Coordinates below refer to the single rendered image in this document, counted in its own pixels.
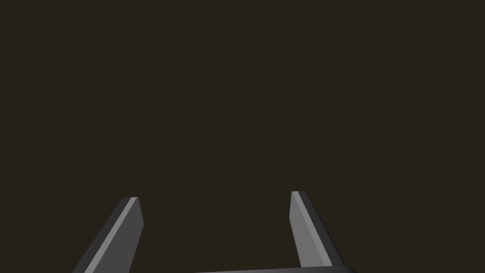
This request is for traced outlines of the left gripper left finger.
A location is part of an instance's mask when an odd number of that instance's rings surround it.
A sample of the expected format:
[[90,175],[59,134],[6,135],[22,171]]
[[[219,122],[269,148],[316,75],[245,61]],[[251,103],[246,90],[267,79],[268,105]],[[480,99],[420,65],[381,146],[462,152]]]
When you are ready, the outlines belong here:
[[143,227],[139,198],[123,198],[72,273],[129,273]]

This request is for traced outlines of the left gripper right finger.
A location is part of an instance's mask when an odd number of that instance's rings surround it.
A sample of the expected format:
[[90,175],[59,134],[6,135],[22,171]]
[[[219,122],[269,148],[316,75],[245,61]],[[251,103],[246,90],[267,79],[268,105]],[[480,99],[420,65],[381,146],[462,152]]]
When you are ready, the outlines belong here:
[[301,267],[344,266],[337,247],[305,191],[291,192],[289,221]]

